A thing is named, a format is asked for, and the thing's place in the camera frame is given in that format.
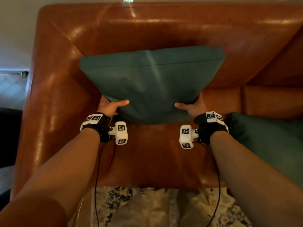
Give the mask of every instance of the beige pants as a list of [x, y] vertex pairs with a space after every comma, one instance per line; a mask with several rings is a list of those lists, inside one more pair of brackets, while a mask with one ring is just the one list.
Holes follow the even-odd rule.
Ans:
[[[205, 227], [213, 215], [205, 192], [179, 191], [179, 227]], [[169, 193], [167, 189], [140, 189], [113, 214], [110, 227], [169, 227]]]

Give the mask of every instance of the wrist-mounted device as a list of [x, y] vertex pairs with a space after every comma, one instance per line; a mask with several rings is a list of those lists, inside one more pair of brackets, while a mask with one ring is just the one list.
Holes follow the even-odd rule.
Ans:
[[91, 128], [96, 130], [100, 135], [100, 141], [103, 143], [111, 139], [111, 135], [116, 137], [116, 144], [123, 145], [127, 143], [128, 134], [125, 122], [116, 122], [114, 127], [109, 127], [108, 124], [111, 117], [106, 116], [101, 112], [89, 115], [81, 124], [80, 131], [84, 128]]
[[199, 129], [192, 129], [191, 125], [183, 125], [180, 128], [179, 142], [183, 149], [193, 148], [194, 138], [198, 138], [199, 143], [209, 145], [210, 137], [214, 132], [229, 131], [222, 116], [214, 111], [198, 115], [194, 123], [199, 125]]

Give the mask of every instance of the hand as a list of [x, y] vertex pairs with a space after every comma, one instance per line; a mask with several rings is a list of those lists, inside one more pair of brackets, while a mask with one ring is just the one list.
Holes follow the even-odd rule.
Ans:
[[128, 105], [128, 104], [129, 104], [128, 99], [121, 100], [119, 102], [109, 102], [102, 95], [97, 112], [101, 112], [101, 113], [105, 114], [108, 117], [112, 117], [112, 116], [118, 114], [116, 112], [117, 107], [123, 107], [123, 106]]
[[175, 107], [181, 110], [186, 110], [192, 118], [195, 118], [200, 114], [208, 112], [207, 106], [203, 100], [201, 92], [198, 96], [197, 101], [194, 104], [175, 103]]

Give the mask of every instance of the teal cushion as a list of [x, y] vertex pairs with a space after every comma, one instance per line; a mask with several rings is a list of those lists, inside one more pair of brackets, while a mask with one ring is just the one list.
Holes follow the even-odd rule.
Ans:
[[219, 47], [194, 46], [83, 57], [79, 67], [109, 101], [129, 99], [120, 115], [133, 123], [190, 120], [174, 103], [193, 103], [225, 60]]
[[303, 188], [303, 121], [231, 113], [230, 134], [265, 162]]

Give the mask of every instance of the person's left hand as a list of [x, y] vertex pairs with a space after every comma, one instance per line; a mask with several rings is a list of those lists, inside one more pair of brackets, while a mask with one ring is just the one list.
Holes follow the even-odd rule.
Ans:
[[123, 106], [128, 105], [128, 104], [129, 104], [128, 99], [121, 100], [119, 102], [109, 102], [102, 95], [97, 112], [101, 112], [101, 113], [105, 114], [108, 117], [113, 117], [114, 115], [118, 114], [116, 112], [117, 107], [123, 107]]

